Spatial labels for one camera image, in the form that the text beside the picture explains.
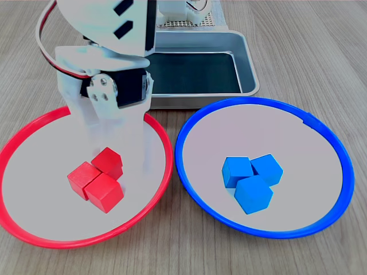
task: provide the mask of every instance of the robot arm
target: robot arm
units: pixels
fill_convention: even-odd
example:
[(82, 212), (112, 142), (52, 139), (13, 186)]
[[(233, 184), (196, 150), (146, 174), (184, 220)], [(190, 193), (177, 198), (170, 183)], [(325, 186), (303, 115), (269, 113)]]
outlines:
[[(41, 33), (56, 5), (93, 42), (57, 47), (54, 60)], [(155, 50), (156, 12), (152, 0), (58, 0), (45, 8), (36, 28), (44, 57), (57, 69), (58, 89), (85, 130), (91, 157), (109, 147), (124, 156), (127, 169), (144, 160), (143, 119), (154, 83), (145, 57)]]

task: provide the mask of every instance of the red wire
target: red wire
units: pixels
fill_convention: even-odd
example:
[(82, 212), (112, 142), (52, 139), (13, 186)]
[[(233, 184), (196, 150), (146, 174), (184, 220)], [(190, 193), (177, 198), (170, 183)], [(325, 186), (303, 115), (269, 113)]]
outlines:
[[(42, 23), (41, 23), (41, 26), (40, 26), (40, 39), (41, 39), (41, 33), (42, 33), (42, 30), (45, 26), (45, 23), (47, 21), (47, 18), (49, 17), (51, 11), (56, 7), (57, 5), (57, 2), (54, 1), (52, 6), (50, 7), (50, 9), (47, 11), (47, 13), (45, 14), (45, 17), (43, 18), (42, 20)], [(80, 74), (76, 74), (76, 73), (72, 73), (72, 72), (69, 72), (61, 67), (59, 67), (58, 65), (56, 65), (52, 60), (50, 60), (42, 51), (41, 51), (42, 55), (45, 57), (45, 59), (47, 60), (48, 63), (50, 63), (50, 65), (52, 67), (54, 67), (55, 69), (57, 69), (58, 71), (62, 72), (62, 73), (65, 73), (71, 77), (74, 77), (74, 78), (77, 78), (77, 79), (86, 79), (86, 78), (91, 78), (90, 76), (88, 75), (80, 75)]]

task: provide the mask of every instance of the red rim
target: red rim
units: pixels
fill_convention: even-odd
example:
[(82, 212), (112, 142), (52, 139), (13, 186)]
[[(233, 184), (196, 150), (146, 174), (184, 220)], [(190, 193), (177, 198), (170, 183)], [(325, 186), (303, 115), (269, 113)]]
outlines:
[(155, 193), (154, 197), (148, 203), (148, 205), (140, 211), (133, 219), (128, 222), (120, 225), (119, 227), (96, 237), (89, 239), (82, 239), (78, 241), (52, 241), (49, 239), (43, 239), (28, 233), (27, 231), (20, 228), (10, 217), (9, 213), (6, 210), (3, 201), (2, 194), (2, 181), (6, 166), (13, 155), (13, 153), (17, 150), (17, 148), (33, 133), (41, 129), (43, 126), (60, 119), (64, 116), (70, 115), (70, 111), (68, 107), (62, 107), (46, 113), (45, 115), (35, 119), (23, 129), (21, 129), (10, 141), (4, 146), (3, 150), (0, 153), (0, 224), (1, 226), (8, 231), (11, 235), (16, 238), (29, 243), (31, 245), (40, 246), (43, 248), (52, 248), (52, 249), (71, 249), (71, 248), (82, 248), (89, 245), (94, 245), (102, 241), (106, 241), (110, 238), (116, 237), (117, 235), (125, 232), (136, 223), (138, 223), (142, 218), (147, 215), (150, 210), (159, 202), (162, 195), (166, 191), (168, 184), (170, 182), (172, 171), (173, 171), (173, 149), (171, 145), (171, 141), (163, 129), (163, 127), (149, 114), (145, 114), (144, 121), (148, 123), (159, 135), (162, 140), (165, 154), (166, 154), (166, 168), (165, 173), (163, 175), (162, 183)]

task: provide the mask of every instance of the stainless steel tray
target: stainless steel tray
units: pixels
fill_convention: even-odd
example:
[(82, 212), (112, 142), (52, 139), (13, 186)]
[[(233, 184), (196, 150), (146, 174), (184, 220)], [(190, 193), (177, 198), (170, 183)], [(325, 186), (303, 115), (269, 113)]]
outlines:
[[(232, 56), (236, 71), (239, 91), (225, 93), (201, 93), (190, 90), (190, 93), (159, 93), (153, 89), (152, 109), (199, 109), (212, 102), (230, 98), (254, 95), (259, 90), (259, 82), (253, 67), (251, 56), (245, 37), (230, 30), (157, 30), (156, 53), (226, 53)], [(210, 76), (204, 75), (200, 68), (192, 68), (193, 77), (201, 77), (203, 81), (210, 81)], [(170, 85), (169, 77), (161, 85)]]

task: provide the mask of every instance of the perforated platform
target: perforated platform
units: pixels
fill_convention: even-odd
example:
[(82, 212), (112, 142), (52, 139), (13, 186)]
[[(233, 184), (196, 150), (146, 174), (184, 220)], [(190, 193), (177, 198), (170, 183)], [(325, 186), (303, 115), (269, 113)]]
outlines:
[(213, 13), (210, 12), (205, 19), (199, 24), (194, 25), (189, 21), (169, 21), (164, 25), (158, 25), (159, 28), (171, 28), (171, 27), (214, 27), (215, 21)]

